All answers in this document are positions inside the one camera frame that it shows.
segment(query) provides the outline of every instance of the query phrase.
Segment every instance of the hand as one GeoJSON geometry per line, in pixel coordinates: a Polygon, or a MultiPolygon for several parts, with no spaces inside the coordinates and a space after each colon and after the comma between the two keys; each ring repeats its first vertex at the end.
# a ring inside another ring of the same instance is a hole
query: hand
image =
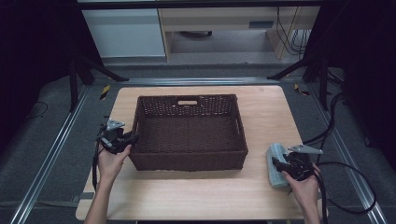
{"type": "Polygon", "coordinates": [[[127,146],[123,152],[114,155],[107,150],[99,153],[98,167],[100,173],[100,182],[113,183],[120,173],[123,161],[130,154],[132,146],[127,146]]]}
{"type": "MultiPolygon", "coordinates": [[[[319,168],[315,164],[313,166],[318,175],[319,168]]],[[[319,223],[317,178],[311,175],[305,180],[297,181],[285,171],[282,171],[282,175],[289,182],[294,197],[303,210],[305,223],[319,223]]]]}

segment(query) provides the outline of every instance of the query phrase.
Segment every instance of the brown wicker basket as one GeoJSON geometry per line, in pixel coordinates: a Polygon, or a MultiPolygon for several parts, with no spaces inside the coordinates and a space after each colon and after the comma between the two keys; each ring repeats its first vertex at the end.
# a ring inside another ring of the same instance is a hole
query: brown wicker basket
{"type": "Polygon", "coordinates": [[[138,171],[241,170],[248,154],[234,94],[140,96],[133,133],[138,171]]]}

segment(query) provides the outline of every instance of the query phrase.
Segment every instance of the wooden tabletop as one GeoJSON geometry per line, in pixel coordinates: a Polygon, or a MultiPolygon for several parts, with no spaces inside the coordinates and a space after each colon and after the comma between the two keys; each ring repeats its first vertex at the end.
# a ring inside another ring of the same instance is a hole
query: wooden tabletop
{"type": "MultiPolygon", "coordinates": [[[[229,94],[238,98],[248,154],[241,171],[136,171],[126,159],[110,196],[108,219],[258,220],[303,218],[289,188],[274,189],[268,180],[266,151],[274,143],[301,144],[282,89],[278,86],[123,88],[111,119],[132,129],[140,95],[229,94]]],[[[94,192],[92,173],[84,192],[94,192]]],[[[84,219],[92,200],[81,200],[76,216],[84,219]]]]}

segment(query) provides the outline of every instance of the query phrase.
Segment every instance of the white wall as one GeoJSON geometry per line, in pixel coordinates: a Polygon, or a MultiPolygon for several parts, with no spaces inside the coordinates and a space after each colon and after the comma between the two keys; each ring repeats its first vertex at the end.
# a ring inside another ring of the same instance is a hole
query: white wall
{"type": "Polygon", "coordinates": [[[83,10],[82,13],[102,58],[165,57],[157,9],[83,10]]]}

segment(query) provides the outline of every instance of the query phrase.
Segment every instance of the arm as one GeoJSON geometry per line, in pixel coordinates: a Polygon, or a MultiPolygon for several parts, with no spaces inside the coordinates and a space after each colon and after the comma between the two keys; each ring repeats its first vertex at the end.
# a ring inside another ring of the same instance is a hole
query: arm
{"type": "Polygon", "coordinates": [[[282,175],[289,182],[294,197],[303,211],[304,223],[319,224],[317,178],[311,175],[303,181],[297,181],[284,171],[282,171],[282,175]]]}
{"type": "Polygon", "coordinates": [[[117,155],[111,154],[106,150],[102,150],[99,154],[98,167],[100,179],[90,210],[85,218],[85,224],[106,223],[111,188],[117,175],[120,173],[123,161],[129,155],[130,151],[131,146],[128,146],[122,153],[117,155]]]}

